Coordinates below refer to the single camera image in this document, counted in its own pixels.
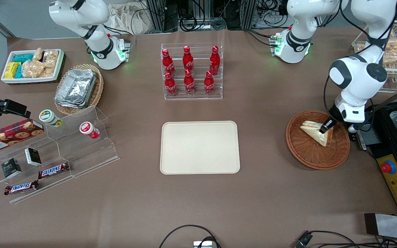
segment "clear acrylic shelf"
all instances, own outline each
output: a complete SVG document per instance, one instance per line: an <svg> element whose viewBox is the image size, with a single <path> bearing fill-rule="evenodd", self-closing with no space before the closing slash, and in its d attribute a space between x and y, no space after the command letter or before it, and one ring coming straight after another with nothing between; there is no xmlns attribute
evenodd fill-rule
<svg viewBox="0 0 397 248"><path fill-rule="evenodd" d="M189 46L191 49L191 55L194 58L194 83L195 83L195 94L189 96L186 94L185 84L183 79L185 77L185 69L183 67L183 47ZM206 71L209 70L209 58L212 53L212 47L218 46L218 53L220 56L220 68L218 75L213 76L214 78L214 94L212 96L205 95L204 80L206 77ZM170 96L165 89L165 70L163 67L163 55L162 50L168 49L170 56L174 62L175 68L175 86L178 90L177 96ZM223 98L223 44L221 42L214 43L176 43L176 44L162 44L160 50L160 61L161 61L161 79L163 85L163 94L165 100L206 100L206 99L222 99Z"/></svg>
<svg viewBox="0 0 397 248"><path fill-rule="evenodd" d="M108 138L103 123L106 119L107 117L98 108L92 106L65 116L61 127L46 125L44 134L0 150L0 196L8 198L10 203L19 203L51 187L118 160L114 143ZM98 138L92 139L79 132L80 124L85 121L91 122L99 130ZM27 164L24 149L28 147L38 150L42 165ZM1 164L12 157L18 160L21 173L6 179ZM64 162L69 162L70 170L39 179L38 190L3 195L6 186L33 182L38 179L39 171L45 171Z"/></svg>

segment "aluminum foil container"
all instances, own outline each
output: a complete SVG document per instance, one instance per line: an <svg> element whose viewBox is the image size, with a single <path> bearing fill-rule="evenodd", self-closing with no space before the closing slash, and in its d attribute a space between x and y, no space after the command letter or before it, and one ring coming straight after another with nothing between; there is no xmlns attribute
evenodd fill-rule
<svg viewBox="0 0 397 248"><path fill-rule="evenodd" d="M72 69L62 81L54 100L71 108L85 108L90 100L97 74L92 70Z"/></svg>

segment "gray floor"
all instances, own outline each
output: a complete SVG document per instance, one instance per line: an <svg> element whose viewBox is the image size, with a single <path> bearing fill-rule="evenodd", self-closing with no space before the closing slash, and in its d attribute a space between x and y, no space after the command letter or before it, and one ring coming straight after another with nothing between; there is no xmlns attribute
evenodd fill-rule
<svg viewBox="0 0 397 248"><path fill-rule="evenodd" d="M127 2L127 0L104 0L109 3ZM67 28L53 22L49 15L49 4L52 0L1 0L0 22L14 35L22 38L69 38L77 37ZM345 15L354 23L362 25L351 13L350 6L344 11ZM328 27L349 25L339 14ZM0 34L0 72L7 55L5 37Z"/></svg>

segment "brown table surface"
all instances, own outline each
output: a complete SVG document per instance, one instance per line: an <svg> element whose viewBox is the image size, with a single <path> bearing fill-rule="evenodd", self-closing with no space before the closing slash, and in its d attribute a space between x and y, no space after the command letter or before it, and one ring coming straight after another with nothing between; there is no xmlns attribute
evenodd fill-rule
<svg viewBox="0 0 397 248"><path fill-rule="evenodd" d="M298 64L271 57L268 47L242 31L138 36L128 63L102 71L98 107L109 118L107 131L120 160L20 204L9 204L0 187L0 247L158 247L169 231L184 224L209 228L224 247L290 247L306 229L374 241L365 232L363 213L397 214L375 161L352 144L342 166L313 170L292 156L285 141L292 116L323 109L329 66L350 53L357 34L352 27L319 29ZM223 100L165 101L161 43L208 41L224 43ZM65 70L93 63L79 38L8 40L9 51L37 47L63 49ZM0 81L0 99L26 104L35 118L45 108L55 109L56 86ZM338 93L330 83L329 103ZM2 116L0 127L21 119ZM160 172L165 122L226 120L238 125L238 173ZM192 247L205 236L199 229L180 230L164 247ZM318 234L313 244L327 241L344 242Z"/></svg>

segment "walkers cookie box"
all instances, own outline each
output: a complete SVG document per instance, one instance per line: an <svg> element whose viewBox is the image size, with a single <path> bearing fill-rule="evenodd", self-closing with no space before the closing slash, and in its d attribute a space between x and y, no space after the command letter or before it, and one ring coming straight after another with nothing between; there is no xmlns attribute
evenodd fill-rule
<svg viewBox="0 0 397 248"><path fill-rule="evenodd" d="M44 133L44 128L38 122L32 119L19 121L0 129L0 149L13 146L42 133Z"/></svg>

